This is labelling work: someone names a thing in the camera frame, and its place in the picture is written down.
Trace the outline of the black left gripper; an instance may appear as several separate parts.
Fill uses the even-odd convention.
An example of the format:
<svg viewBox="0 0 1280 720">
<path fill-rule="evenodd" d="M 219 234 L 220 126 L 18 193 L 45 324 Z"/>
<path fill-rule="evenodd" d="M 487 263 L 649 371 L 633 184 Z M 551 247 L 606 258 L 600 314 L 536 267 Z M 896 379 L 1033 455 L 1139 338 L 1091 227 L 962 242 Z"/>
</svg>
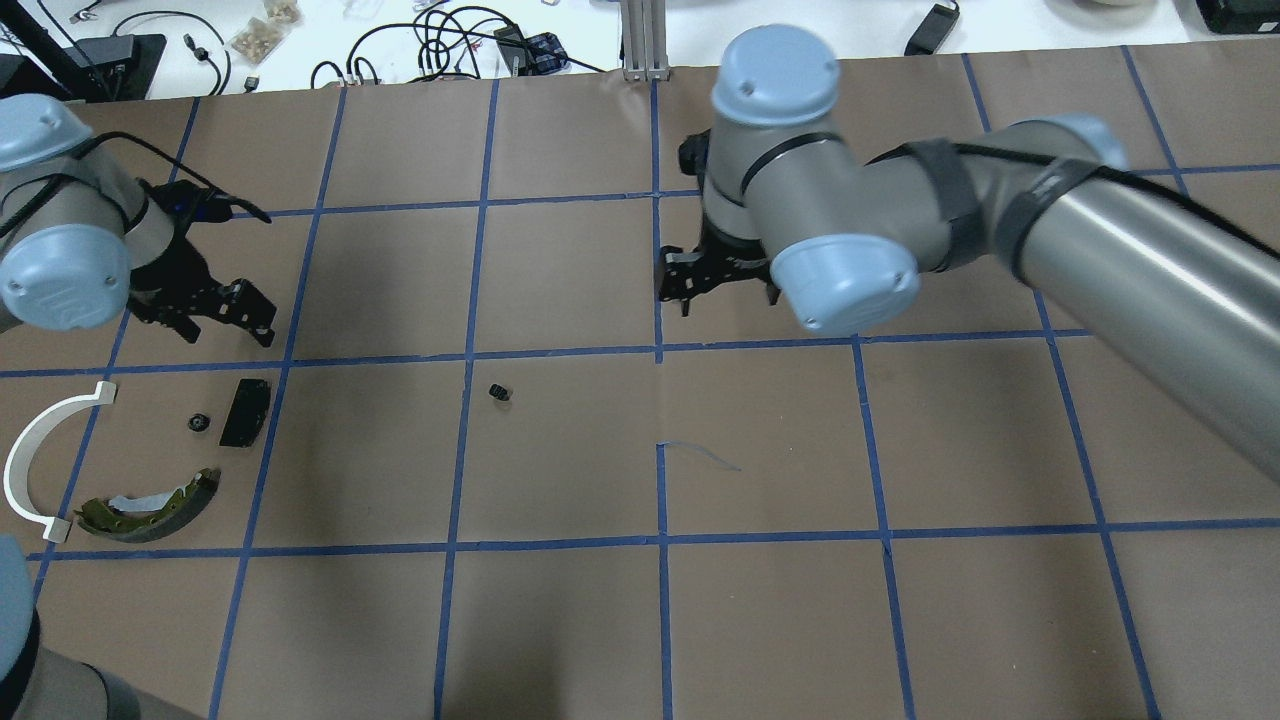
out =
<svg viewBox="0 0 1280 720">
<path fill-rule="evenodd" d="M 165 184 L 140 186 L 148 210 L 159 210 L 172 224 L 169 245 L 156 259 L 131 273 L 128 311 L 143 324 L 159 324 L 193 345 L 201 336 L 197 316 L 244 331 L 259 346 L 273 346 L 276 305 L 251 281 L 238 278 L 229 284 L 216 281 L 206 258 L 187 233 L 196 223 L 229 222 L 236 210 L 261 223 L 273 219 L 253 202 L 214 186 L 189 179 Z"/>
</svg>

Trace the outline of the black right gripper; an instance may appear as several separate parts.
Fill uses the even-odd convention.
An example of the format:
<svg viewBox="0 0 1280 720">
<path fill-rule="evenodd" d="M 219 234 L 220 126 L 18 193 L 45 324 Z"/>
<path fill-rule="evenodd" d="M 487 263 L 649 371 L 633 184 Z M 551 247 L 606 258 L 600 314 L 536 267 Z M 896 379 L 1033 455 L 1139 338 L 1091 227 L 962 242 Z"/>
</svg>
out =
<svg viewBox="0 0 1280 720">
<path fill-rule="evenodd" d="M 771 278 L 771 260 L 748 218 L 745 206 L 726 197 L 709 172 L 709 135 L 690 135 L 678 146 L 678 168 L 698 181 L 701 215 L 698 245 L 686 251 L 664 245 L 655 265 L 655 297 L 680 304 L 690 314 L 691 301 L 733 282 L 759 281 L 771 306 L 781 290 Z"/>
</svg>

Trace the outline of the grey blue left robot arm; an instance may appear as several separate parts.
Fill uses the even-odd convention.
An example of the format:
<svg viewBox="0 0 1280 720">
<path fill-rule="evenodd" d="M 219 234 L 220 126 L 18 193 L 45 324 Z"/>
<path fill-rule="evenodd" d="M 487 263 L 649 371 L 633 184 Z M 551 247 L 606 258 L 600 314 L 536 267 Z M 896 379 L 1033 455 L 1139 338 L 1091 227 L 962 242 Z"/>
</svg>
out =
<svg viewBox="0 0 1280 720">
<path fill-rule="evenodd" d="M 251 281 L 216 281 L 189 241 L 197 223 L 237 211 L 268 214 L 186 165 L 152 184 L 108 150 L 134 135 L 97 135 L 68 105 L 42 94 L 1 104 L 3 329 L 84 331 L 122 314 L 198 340 L 202 318 L 275 340 L 276 306 Z"/>
</svg>

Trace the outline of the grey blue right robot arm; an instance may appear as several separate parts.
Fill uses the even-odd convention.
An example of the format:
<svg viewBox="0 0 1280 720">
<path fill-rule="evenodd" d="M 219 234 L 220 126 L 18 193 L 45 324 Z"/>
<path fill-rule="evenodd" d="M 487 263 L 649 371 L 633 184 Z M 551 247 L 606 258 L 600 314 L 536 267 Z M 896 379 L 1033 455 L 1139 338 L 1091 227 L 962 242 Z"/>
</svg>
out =
<svg viewBox="0 0 1280 720">
<path fill-rule="evenodd" d="M 713 126 L 678 150 L 698 182 L 700 238 L 660 249 L 659 301 L 689 307 L 759 281 L 806 332 L 845 338 L 904 313 L 924 274 L 992 256 L 1277 475 L 1274 249 L 1132 174 L 1089 114 L 906 142 L 860 163 L 831 117 L 840 76 L 831 49 L 796 26 L 755 27 L 727 46 Z"/>
</svg>

